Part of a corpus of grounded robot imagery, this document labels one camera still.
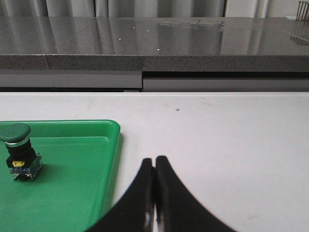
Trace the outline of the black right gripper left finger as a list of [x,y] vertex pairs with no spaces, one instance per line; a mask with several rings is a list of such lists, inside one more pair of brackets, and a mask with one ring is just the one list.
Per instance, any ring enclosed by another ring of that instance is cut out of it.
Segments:
[[150,158],[140,168],[118,202],[89,232],[152,232],[154,222],[153,181],[155,169]]

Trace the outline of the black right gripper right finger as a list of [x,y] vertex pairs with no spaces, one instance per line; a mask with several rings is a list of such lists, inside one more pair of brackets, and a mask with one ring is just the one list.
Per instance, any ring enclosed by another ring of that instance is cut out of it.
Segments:
[[166,156],[155,160],[155,203],[160,232],[233,232],[186,188]]

